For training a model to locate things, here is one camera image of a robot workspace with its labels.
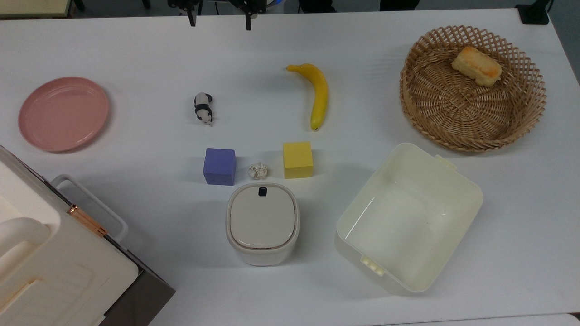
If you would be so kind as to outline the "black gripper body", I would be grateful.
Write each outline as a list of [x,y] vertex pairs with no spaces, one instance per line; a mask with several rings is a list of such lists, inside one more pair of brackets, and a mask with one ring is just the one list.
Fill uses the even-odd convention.
[[[168,6],[187,13],[194,12],[194,9],[199,7],[202,2],[204,0],[169,0]],[[267,6],[266,0],[222,0],[222,2],[230,3],[235,8],[250,15],[264,13]]]

